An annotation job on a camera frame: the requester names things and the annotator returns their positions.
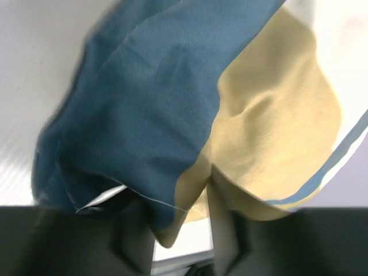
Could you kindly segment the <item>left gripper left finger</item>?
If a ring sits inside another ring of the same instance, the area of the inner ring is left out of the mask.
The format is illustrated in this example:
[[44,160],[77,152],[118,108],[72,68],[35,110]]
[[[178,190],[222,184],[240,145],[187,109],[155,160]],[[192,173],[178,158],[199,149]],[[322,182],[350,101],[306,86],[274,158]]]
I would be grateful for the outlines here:
[[150,275],[154,243],[130,190],[77,214],[1,207],[2,275]]

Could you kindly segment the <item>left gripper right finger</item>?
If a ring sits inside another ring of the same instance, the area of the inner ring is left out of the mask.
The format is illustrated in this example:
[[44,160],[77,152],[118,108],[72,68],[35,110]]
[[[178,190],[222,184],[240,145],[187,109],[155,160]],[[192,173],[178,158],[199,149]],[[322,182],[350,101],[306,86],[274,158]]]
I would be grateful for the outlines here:
[[212,167],[207,187],[216,275],[366,275],[367,209],[290,213]]

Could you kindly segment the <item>blue tan white checked pillowcase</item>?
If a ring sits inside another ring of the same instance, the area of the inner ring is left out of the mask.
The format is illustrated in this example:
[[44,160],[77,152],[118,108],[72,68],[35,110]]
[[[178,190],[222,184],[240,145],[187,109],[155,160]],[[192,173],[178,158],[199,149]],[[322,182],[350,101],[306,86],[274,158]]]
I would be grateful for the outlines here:
[[169,248],[210,184],[278,219],[366,135],[366,1],[121,1],[40,135],[32,192],[76,212],[124,185]]

